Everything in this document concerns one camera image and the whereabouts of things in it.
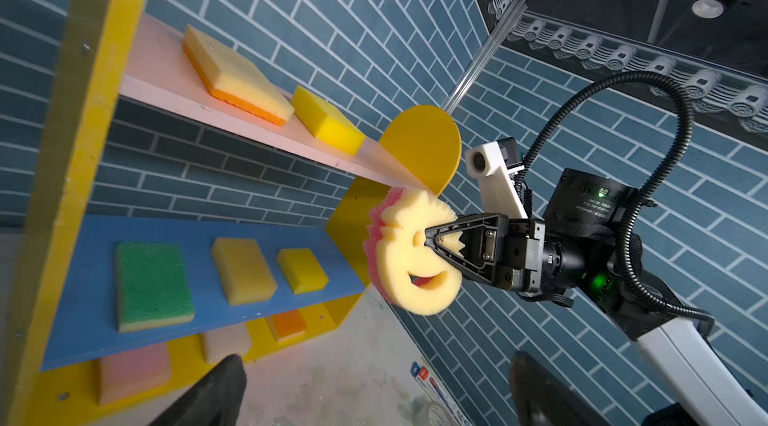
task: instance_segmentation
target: shelving unit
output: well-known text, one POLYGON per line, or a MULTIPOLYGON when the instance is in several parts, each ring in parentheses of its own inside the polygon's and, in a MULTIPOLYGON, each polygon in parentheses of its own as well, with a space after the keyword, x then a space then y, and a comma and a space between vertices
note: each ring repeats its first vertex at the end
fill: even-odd
MULTIPOLYGON (((370 223, 368 211, 384 199, 390 186, 415 187, 439 194, 458 168, 462 152, 458 128, 449 114, 435 106, 414 106, 401 113, 378 143, 369 138, 360 152, 350 156, 315 140, 295 117, 282 127, 274 126, 208 96, 184 56, 180 33, 154 18, 142 18, 143 5, 144 0, 72 0, 24 239, 14 264, 12 314, 6 337, 6 394, 0 423, 81 424, 192 384, 211 368, 204 362, 196 334, 210 328, 247 321, 254 346, 245 361, 338 328, 370 284, 367 258, 362 250, 362 241, 368 234, 366 225, 370 223), (210 224, 203 222, 84 219, 118 92, 358 177, 324 231, 222 223, 215 227, 220 230, 206 232, 210 224), (159 225, 158 221, 165 225, 172 222, 173 231, 167 226, 164 232, 152 229, 150 226, 159 225), (125 222, 130 233, 101 234, 110 227, 104 222, 125 222), (242 226, 239 234, 228 229, 237 226, 242 226), (270 301, 259 306, 229 307, 223 294, 218 296, 220 282, 212 259, 196 259, 194 264, 187 264, 187 273, 201 274, 206 279, 199 284, 190 280, 200 314, 197 317, 196 313, 195 321, 129 335, 113 330, 113 265, 107 243, 129 239, 173 242, 174 235, 207 235, 206 239, 196 236, 200 249, 190 253, 207 258, 210 248, 206 241, 219 234, 267 238, 267 242, 262 242, 264 250, 269 242, 274 243, 272 248, 282 244, 269 236, 277 229, 278 236, 302 235, 304 241, 312 242, 312 250, 330 278, 326 287, 329 294, 307 293, 302 298, 278 297, 275 304, 270 301), (81 244, 89 242, 100 244, 98 254, 80 250, 81 244), (336 268, 339 276, 334 276, 336 268), (89 269, 98 270, 98 274, 89 273, 89 269), (201 286, 211 279, 215 281, 208 281, 210 286, 201 286), (208 307, 210 311, 201 310, 208 307), (295 308, 306 320, 307 330, 279 344, 265 318, 251 319, 295 308), (98 365, 92 358, 160 341, 168 341, 170 349, 170 382, 162 388, 99 406, 98 365)), ((300 246, 292 242, 290 247, 300 246)), ((275 271, 276 251, 264 253, 275 271)), ((281 274, 274 276, 280 291, 284 278, 281 274)))

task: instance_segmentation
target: blue shelf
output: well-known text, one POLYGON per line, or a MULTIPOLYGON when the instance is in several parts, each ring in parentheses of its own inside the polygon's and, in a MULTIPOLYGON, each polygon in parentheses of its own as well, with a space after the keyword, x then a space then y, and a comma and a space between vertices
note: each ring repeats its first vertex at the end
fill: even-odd
POLYGON ((74 249, 42 370, 264 318, 364 290, 360 278, 321 228, 87 215, 74 249), (214 240, 219 237, 252 238, 259 243, 277 281, 272 299, 230 306, 210 254, 214 240), (114 250, 122 241, 172 242, 181 247, 195 306, 192 322, 118 333, 114 250), (321 291, 294 295, 276 260, 283 248, 312 249, 328 275, 328 285, 321 291))

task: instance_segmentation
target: pink shelf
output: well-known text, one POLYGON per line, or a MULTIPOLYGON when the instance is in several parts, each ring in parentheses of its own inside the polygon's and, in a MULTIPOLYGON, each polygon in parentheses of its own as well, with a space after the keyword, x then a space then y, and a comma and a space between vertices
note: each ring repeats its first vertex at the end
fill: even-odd
POLYGON ((143 16, 120 94, 388 186, 426 189, 370 138, 351 156, 315 139, 295 116, 275 126, 212 97, 184 55, 182 37, 159 20, 143 16))

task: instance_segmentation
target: white sponge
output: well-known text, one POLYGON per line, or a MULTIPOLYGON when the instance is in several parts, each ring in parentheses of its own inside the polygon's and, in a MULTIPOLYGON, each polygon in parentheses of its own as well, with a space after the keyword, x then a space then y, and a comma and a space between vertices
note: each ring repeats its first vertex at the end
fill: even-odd
POLYGON ((200 336, 203 339, 205 362, 208 364, 218 364, 230 354, 245 356, 254 345, 250 340, 248 326, 244 322, 212 329, 200 336))

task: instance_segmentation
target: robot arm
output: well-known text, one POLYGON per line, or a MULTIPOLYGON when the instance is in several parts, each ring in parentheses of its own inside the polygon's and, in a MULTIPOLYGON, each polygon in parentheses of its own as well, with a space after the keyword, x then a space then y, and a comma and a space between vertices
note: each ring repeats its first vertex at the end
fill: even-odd
MULTIPOLYGON (((428 229, 428 246, 466 278, 538 293, 534 300, 570 307, 565 290, 580 288, 628 335, 700 426, 768 426, 768 414, 718 359, 694 320, 649 310, 613 273, 610 228, 635 189, 566 170, 544 220, 528 219, 514 188, 514 174, 522 168, 516 158, 511 138, 468 150, 468 174, 478 179, 487 212, 428 229), (581 228, 573 226, 576 218, 581 228), (556 231, 548 232, 554 225, 556 231), (467 245, 464 258, 437 241, 456 231, 467 245)), ((679 303, 656 276, 644 272, 641 280, 654 294, 679 303)))

